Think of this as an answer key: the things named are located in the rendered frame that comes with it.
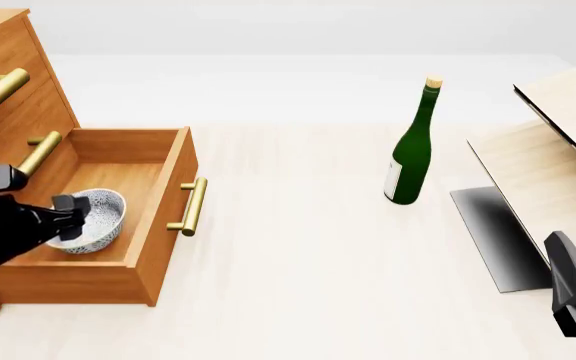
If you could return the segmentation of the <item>open wooden drawer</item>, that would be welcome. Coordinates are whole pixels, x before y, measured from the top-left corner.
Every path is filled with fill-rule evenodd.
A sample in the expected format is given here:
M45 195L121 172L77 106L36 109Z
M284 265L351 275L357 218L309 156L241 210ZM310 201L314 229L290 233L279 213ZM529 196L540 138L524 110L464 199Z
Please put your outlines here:
M50 206L55 194L108 188L127 203L117 239L91 254L47 245L0 266L4 304L156 305L198 169L190 128L75 129L14 196Z

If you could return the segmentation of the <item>white blue patterned bowl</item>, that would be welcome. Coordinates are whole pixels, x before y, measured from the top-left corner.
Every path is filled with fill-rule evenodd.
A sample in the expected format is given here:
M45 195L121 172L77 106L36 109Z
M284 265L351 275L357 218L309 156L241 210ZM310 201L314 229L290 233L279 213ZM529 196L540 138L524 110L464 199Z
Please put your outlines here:
M66 240L55 236L45 245L69 254L89 254L103 250L122 230L127 207L124 197L106 188L86 189L71 193L70 196L76 200L87 197L90 203L81 234Z

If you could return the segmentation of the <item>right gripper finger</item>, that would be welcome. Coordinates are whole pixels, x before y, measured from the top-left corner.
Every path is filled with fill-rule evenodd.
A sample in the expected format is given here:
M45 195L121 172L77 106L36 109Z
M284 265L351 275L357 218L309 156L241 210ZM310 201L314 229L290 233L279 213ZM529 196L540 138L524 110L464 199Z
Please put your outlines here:
M565 305L576 307L576 246L562 231L554 231L544 241L552 275L552 310Z

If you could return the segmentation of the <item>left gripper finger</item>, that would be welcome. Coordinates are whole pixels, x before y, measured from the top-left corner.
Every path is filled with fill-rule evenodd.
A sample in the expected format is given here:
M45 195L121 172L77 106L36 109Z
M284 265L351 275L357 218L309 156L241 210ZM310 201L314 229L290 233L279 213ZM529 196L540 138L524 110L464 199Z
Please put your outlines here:
M89 197L58 194L52 197L53 208L62 212L76 212L86 218L91 210Z
M68 242L74 239L77 239L79 236L82 236L83 227L85 225L85 221L80 221L77 224L69 225L68 227L64 227L59 232L59 239L61 242Z

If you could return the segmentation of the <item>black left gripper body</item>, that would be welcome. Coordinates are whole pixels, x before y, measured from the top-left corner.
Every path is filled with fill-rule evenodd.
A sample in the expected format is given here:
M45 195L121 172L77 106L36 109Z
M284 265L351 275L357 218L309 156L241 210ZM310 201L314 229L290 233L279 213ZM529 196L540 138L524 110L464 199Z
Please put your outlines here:
M85 221L85 218L76 212L62 212L38 206L27 206L27 209L37 219L37 228L42 236L59 236L64 227Z

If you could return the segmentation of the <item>green wine bottle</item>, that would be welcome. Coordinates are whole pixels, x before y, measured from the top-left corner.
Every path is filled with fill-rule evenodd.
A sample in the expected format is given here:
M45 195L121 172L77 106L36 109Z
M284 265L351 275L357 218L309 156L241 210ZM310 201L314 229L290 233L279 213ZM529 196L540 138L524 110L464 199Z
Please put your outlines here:
M392 203L409 205L419 197L431 154L430 125L443 79L428 76L413 122L394 147L383 193Z

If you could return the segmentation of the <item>pale wooden rack, dark base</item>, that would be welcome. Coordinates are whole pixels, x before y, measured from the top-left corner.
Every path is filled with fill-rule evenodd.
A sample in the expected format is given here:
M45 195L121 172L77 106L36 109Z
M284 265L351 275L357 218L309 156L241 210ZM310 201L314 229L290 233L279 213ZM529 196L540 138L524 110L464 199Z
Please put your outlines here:
M500 293L551 286L554 231L576 246L576 67L514 92L537 119L470 137L492 184L451 194Z

